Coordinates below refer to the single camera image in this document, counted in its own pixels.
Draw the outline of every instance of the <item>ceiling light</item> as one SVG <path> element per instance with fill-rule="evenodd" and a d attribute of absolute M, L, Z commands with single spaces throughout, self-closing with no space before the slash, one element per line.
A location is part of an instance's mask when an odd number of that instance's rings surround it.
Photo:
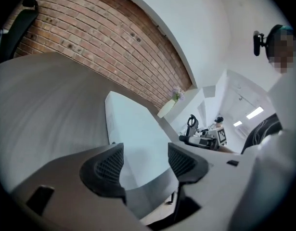
<path fill-rule="evenodd" d="M 242 124 L 242 122 L 238 121 L 238 122 L 234 123 L 234 126 L 237 127 L 238 125 L 241 125 L 241 124 Z"/>
<path fill-rule="evenodd" d="M 263 109 L 261 107 L 255 109 L 252 113 L 250 113 L 249 115 L 247 115 L 246 117 L 248 119 L 251 119 L 253 117 L 255 117 L 256 115 L 260 114 L 263 111 Z"/>

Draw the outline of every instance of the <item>desk surface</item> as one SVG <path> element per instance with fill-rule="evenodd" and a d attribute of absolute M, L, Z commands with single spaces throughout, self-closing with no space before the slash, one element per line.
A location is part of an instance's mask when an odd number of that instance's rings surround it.
<path fill-rule="evenodd" d="M 59 53 L 0 64 L 0 180 L 5 189 L 10 192 L 55 158 L 108 144 L 104 101 L 110 91 L 147 107 L 168 137 L 178 140 L 152 103 Z M 127 192 L 129 207 L 137 208 L 139 218 L 170 196 L 176 188 L 170 185 L 173 177 L 169 169 Z M 149 207 L 138 202 L 143 193 Z"/>

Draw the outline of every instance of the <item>brick wall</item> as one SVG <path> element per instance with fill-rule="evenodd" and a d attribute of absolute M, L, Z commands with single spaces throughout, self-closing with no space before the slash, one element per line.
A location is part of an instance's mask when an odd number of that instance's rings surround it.
<path fill-rule="evenodd" d="M 191 86 L 170 41 L 130 0 L 38 0 L 39 16 L 15 57 L 58 51 L 162 107 L 174 86 Z M 23 9 L 5 24 L 9 29 Z"/>

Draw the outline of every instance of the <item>chair backrest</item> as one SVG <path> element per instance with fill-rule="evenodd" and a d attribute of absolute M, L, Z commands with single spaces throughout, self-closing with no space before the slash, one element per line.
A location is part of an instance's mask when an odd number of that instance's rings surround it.
<path fill-rule="evenodd" d="M 186 136 L 194 136 L 196 133 L 196 129 L 198 128 L 198 120 L 194 115 L 191 115 L 191 117 L 187 121 L 187 131 Z"/>
<path fill-rule="evenodd" d="M 3 35 L 0 44 L 0 63 L 12 59 L 17 46 L 38 16 L 36 0 L 24 0 L 25 7 L 34 7 L 34 10 L 22 10 L 14 20 L 9 32 Z"/>

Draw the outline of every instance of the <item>vase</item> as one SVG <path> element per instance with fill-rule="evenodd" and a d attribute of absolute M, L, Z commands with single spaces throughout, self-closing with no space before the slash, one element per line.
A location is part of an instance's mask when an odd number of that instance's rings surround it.
<path fill-rule="evenodd" d="M 165 115 L 168 114 L 168 112 L 172 109 L 172 107 L 175 105 L 176 101 L 174 101 L 173 99 L 170 99 L 162 108 L 161 110 L 158 112 L 157 116 L 159 118 L 164 117 Z"/>

